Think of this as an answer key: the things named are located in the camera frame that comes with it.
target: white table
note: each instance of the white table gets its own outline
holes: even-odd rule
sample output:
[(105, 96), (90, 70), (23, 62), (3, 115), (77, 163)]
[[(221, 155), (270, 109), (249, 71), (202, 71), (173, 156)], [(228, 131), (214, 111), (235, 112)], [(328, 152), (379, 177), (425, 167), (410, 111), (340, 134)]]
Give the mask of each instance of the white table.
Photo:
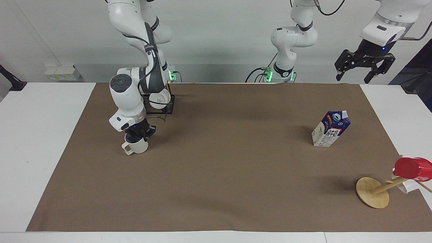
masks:
[[(94, 83), (29, 83), (23, 91), (10, 92), (0, 102), (0, 242), (432, 241), (432, 232), (26, 233), (26, 227), (94, 86)], [(362, 85), (362, 89), (397, 151), (407, 157), (432, 160), (429, 139), (432, 136), (432, 113), (421, 100), (416, 95), (405, 94), (400, 86)], [(420, 190), (432, 208), (432, 194), (423, 188)]]

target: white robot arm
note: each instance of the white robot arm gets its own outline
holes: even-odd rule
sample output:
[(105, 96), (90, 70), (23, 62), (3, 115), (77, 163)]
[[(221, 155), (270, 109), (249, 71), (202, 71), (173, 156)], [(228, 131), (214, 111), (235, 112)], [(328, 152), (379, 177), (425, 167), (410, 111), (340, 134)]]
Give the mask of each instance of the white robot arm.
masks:
[(308, 47), (315, 44), (318, 33), (313, 27), (313, 16), (317, 11), (313, 0), (295, 0), (291, 18), (297, 26), (281, 27), (273, 31), (272, 44), (277, 48), (277, 59), (270, 65), (273, 72), (271, 82), (287, 82), (291, 79), (297, 54), (293, 47)]
[(396, 41), (401, 40), (413, 26), (420, 12), (431, 0), (380, 0), (380, 7), (370, 23), (363, 29), (363, 38), (355, 52), (344, 50), (335, 62), (336, 79), (355, 67), (369, 67), (365, 83), (379, 74), (385, 74), (396, 60), (389, 53)]
[(166, 62), (162, 50), (156, 45), (167, 43), (172, 38), (169, 27), (159, 22), (151, 9), (153, 0), (109, 0), (108, 9), (112, 25), (121, 32), (127, 42), (140, 50), (145, 58), (141, 67), (121, 68), (110, 81), (112, 98), (118, 111), (109, 119), (117, 131), (125, 131), (123, 149), (143, 153), (147, 139), (156, 131), (146, 119), (146, 109), (142, 93), (150, 93), (150, 105), (156, 109), (166, 107), (171, 101), (171, 94), (165, 89), (170, 79), (170, 65)]

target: round wooden base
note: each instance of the round wooden base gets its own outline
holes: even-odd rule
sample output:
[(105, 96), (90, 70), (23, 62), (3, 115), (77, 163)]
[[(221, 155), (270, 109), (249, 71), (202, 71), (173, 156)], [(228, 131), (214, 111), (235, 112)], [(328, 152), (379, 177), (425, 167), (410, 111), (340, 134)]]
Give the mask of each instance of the round wooden base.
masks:
[(369, 207), (385, 208), (390, 201), (390, 198), (388, 197), (388, 192), (383, 191), (376, 195), (370, 193), (373, 188), (380, 185), (381, 183), (373, 178), (363, 177), (357, 181), (357, 195), (359, 195), (360, 199)]

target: brown table surface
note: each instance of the brown table surface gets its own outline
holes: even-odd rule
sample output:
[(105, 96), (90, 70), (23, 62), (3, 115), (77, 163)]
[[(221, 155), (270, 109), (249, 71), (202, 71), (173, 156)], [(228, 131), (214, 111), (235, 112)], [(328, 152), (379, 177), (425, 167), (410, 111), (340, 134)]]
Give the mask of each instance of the brown table surface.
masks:
[[(356, 181), (390, 179), (399, 155), (360, 86), (177, 84), (127, 156), (107, 84), (97, 84), (28, 231), (432, 231), (419, 191), (364, 205)], [(330, 147), (311, 132), (329, 110), (352, 122)]]

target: blue and white carton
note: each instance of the blue and white carton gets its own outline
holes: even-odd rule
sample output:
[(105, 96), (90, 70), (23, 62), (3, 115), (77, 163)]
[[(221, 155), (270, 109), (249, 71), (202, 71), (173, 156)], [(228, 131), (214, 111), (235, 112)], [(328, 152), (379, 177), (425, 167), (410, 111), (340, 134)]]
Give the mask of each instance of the blue and white carton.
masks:
[(346, 111), (327, 112), (317, 128), (312, 132), (316, 147), (330, 147), (351, 124)]

